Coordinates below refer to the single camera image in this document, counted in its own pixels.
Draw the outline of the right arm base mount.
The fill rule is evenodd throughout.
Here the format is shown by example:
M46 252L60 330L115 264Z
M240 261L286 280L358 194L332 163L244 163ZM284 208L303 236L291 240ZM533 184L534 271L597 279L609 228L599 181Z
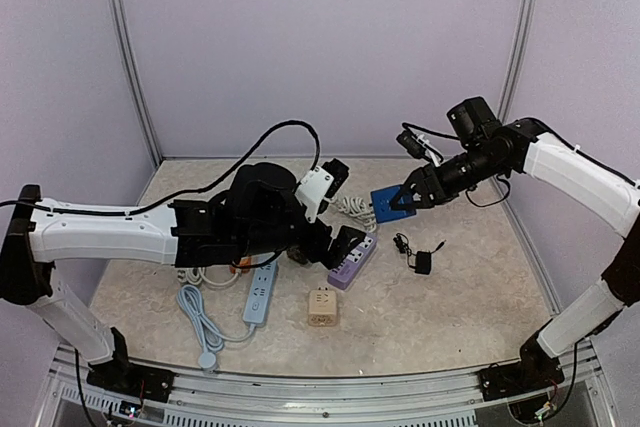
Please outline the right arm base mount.
M547 355L537 340L528 339L520 348L518 361L491 364L477 377L485 401L493 401L553 387L565 381L557 356Z

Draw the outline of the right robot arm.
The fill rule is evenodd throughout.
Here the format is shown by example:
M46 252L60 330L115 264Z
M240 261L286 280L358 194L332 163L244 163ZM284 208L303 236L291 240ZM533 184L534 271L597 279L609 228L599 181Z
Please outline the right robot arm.
M511 380L535 389L555 358L639 301L639 185L571 145L547 124L527 117L502 123L482 97L468 98L447 117L463 153L412 171L391 209L444 205L491 177L524 174L594 213L622 238L600 279L532 337L534 352L513 366Z

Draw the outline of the dark green cube socket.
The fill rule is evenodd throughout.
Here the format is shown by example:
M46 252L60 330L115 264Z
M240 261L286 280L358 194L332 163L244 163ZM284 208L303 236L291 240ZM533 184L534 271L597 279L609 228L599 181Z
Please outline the dark green cube socket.
M307 255L298 247L292 246L286 250L287 257L298 265L306 266L311 263Z

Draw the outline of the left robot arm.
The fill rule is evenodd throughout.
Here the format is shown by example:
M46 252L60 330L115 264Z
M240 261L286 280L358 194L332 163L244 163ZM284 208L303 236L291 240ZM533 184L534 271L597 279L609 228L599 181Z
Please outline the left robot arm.
M12 202L1 246L1 297L37 312L85 361L121 392L140 381L126 342L68 290L59 260L125 259L175 268L231 265L254 255L276 259L298 251L311 263L337 267L365 238L320 216L349 175L338 160L301 179L269 162L229 171L230 186L209 200L185 189L145 207L82 206L44 198L26 185Z

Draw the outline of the beige cube socket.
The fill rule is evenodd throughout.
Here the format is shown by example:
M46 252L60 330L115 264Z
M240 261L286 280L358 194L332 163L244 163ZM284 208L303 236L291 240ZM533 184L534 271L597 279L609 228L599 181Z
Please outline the beige cube socket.
M335 291L319 288L309 292L307 322L312 327L332 327L338 324L338 301Z

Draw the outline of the light blue power strip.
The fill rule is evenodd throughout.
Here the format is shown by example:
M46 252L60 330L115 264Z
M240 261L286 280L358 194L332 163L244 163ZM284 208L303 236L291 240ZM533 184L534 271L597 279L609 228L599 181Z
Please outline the light blue power strip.
M265 324L277 273L276 261L254 270L243 312L243 321L247 325L261 327Z

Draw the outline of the purple power strip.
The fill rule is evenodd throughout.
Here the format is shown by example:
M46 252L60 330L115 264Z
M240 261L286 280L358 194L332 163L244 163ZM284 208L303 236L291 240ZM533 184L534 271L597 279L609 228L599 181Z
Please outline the purple power strip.
M377 240L378 238L374 234L368 233L364 240L347 255L344 261L329 272L327 276L328 284L339 290L347 290L369 261L377 246Z

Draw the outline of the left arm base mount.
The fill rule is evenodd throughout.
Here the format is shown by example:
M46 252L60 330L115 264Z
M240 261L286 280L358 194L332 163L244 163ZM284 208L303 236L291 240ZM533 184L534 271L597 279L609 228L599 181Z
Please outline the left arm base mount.
M167 403L175 380L171 370L112 359L90 364L87 383L143 401Z

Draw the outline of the blue cube socket adapter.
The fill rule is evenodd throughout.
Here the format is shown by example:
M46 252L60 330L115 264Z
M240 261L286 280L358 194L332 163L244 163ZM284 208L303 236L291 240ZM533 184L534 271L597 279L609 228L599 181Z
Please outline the blue cube socket adapter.
M377 224L397 221L416 215L415 210L393 210L390 202L401 186L394 185L370 192L371 207Z

